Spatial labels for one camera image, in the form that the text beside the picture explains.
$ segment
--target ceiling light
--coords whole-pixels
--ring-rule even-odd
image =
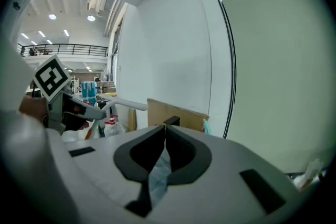
[[[90,16],[88,16],[88,20],[91,21],[91,22],[93,22],[94,20],[96,20],[96,18],[94,16],[90,15]]]
[[[29,39],[29,37],[27,37],[25,34],[21,33],[21,35],[23,35],[25,38]]]

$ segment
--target black slot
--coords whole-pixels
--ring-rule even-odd
[[[88,147],[80,148],[78,150],[69,151],[69,154],[70,154],[71,157],[77,157],[77,156],[87,154],[87,153],[90,153],[90,152],[93,152],[93,151],[95,151],[95,149],[88,146]]]
[[[286,203],[255,170],[246,170],[240,175],[267,214]]]
[[[165,123],[167,125],[179,126],[180,125],[180,117],[178,117],[178,116],[172,116],[168,120],[165,120],[163,123]]]

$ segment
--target plastic bag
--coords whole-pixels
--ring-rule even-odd
[[[321,162],[319,159],[316,159],[313,162],[310,162],[306,172],[302,176],[297,176],[293,183],[294,185],[299,189],[303,190],[307,186],[309,186],[310,183],[314,181],[314,179],[318,180],[318,175],[320,171],[323,168],[323,162]]]
[[[124,130],[122,129],[121,125],[119,122],[115,120],[117,118],[117,115],[113,115],[114,118],[110,118],[109,122],[104,122],[105,123],[105,128],[104,128],[104,135],[105,137],[113,136],[113,135],[118,135],[118,134],[123,134]]]
[[[204,132],[205,134],[212,134],[209,122],[207,120],[205,120],[205,119],[203,119],[202,132]]]
[[[149,192],[151,197],[152,208],[154,208],[162,199],[167,191],[167,177],[171,174],[169,159],[166,156],[169,154],[166,149],[162,152],[160,158],[157,160],[154,168],[149,174]]]
[[[88,131],[90,130],[92,126],[92,122],[89,122],[89,126],[87,128],[84,128],[82,130],[77,130],[77,131],[65,131],[63,133],[62,140],[63,142],[73,142],[73,141],[78,141],[78,140],[85,140],[85,136],[87,135]]]

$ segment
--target ceiling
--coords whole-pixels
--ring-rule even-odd
[[[51,13],[60,15],[66,14],[68,16],[87,17],[95,15],[96,12],[104,19],[107,19],[109,9],[112,6],[113,0],[104,0],[102,5],[97,9],[92,6],[91,10],[87,10],[88,0],[30,0],[26,9],[27,16],[45,16]]]
[[[103,43],[99,46],[108,46],[109,39],[104,40],[103,36],[113,3],[114,0],[30,0],[20,29],[20,33],[27,35],[29,40],[18,35],[18,43],[23,46],[32,45],[31,41],[46,44],[49,39],[53,43],[89,44],[76,42],[74,35],[71,35],[76,31],[77,36],[91,34],[92,39]],[[121,5],[114,6],[114,10],[120,9]],[[50,14],[55,14],[57,18],[51,20]],[[94,16],[96,20],[89,22],[89,15]]]

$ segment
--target blue container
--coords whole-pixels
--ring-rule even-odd
[[[97,95],[97,83],[94,81],[82,82],[82,96],[83,102],[92,103],[95,106]]]
[[[96,97],[83,98],[83,102],[88,102],[91,106],[95,106]]]

